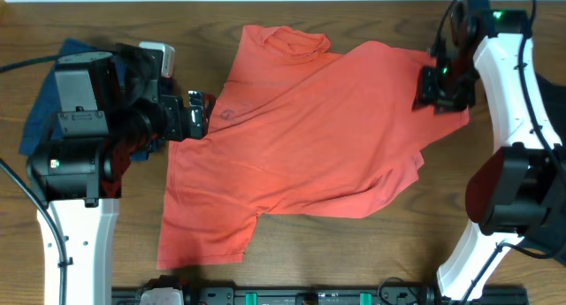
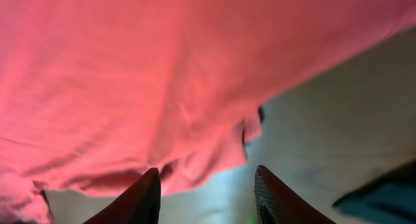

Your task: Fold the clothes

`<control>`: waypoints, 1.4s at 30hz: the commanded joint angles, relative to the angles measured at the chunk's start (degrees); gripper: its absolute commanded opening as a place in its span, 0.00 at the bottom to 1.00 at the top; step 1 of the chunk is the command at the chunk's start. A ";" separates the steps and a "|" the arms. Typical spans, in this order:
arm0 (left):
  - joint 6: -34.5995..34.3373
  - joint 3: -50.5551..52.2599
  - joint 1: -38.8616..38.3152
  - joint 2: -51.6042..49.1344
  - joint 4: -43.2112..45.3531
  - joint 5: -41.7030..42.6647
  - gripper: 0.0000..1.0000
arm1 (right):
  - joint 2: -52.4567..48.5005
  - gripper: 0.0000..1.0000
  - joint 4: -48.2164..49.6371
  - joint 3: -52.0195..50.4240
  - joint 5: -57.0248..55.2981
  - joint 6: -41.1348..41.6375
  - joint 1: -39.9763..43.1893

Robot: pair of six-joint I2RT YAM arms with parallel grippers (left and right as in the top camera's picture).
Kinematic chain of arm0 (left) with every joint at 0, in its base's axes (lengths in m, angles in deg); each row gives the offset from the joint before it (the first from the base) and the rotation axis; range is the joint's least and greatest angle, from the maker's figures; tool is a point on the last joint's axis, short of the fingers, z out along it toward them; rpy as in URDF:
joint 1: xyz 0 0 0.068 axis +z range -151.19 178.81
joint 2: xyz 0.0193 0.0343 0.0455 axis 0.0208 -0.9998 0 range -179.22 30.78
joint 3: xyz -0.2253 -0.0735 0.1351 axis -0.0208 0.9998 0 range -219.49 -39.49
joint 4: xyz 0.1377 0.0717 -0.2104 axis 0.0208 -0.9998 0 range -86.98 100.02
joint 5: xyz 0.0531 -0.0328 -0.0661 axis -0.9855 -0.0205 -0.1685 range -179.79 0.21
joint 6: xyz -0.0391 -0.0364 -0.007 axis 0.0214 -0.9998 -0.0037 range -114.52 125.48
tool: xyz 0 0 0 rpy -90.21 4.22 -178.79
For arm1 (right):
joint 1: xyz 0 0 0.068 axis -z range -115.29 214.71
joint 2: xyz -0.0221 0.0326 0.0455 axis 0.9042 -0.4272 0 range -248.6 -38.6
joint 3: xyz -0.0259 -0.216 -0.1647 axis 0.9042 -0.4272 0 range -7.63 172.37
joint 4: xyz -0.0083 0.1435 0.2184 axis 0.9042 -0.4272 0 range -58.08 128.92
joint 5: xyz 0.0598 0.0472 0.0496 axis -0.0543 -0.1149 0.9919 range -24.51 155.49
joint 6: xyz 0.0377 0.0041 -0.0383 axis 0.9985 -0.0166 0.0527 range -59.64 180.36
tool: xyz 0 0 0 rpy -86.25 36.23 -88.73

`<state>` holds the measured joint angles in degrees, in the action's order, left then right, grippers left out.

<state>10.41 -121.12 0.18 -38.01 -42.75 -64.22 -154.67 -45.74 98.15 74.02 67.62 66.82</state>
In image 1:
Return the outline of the orange t-shirt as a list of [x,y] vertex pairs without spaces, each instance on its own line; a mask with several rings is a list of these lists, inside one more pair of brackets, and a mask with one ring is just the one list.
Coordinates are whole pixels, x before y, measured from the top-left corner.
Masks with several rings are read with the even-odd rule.
[[246,25],[201,140],[171,142],[157,267],[238,263],[264,214],[363,218],[469,121],[414,107],[422,51]]

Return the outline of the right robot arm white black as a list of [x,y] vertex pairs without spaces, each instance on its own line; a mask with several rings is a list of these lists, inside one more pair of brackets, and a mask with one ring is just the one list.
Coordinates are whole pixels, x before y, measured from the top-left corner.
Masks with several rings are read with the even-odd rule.
[[419,74],[416,108],[465,111],[481,82],[493,128],[493,154],[470,179],[468,222],[419,304],[524,304],[520,289],[487,280],[525,237],[551,224],[565,205],[565,147],[547,115],[532,63],[535,11],[495,10],[489,0],[453,0],[442,17],[433,66]]

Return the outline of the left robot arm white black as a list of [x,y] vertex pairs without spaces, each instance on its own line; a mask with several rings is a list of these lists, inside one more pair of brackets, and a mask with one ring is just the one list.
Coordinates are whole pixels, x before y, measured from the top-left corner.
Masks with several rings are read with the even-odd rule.
[[215,99],[172,89],[174,48],[159,42],[58,57],[51,132],[27,159],[38,203],[48,304],[111,302],[112,243],[133,154],[200,140]]

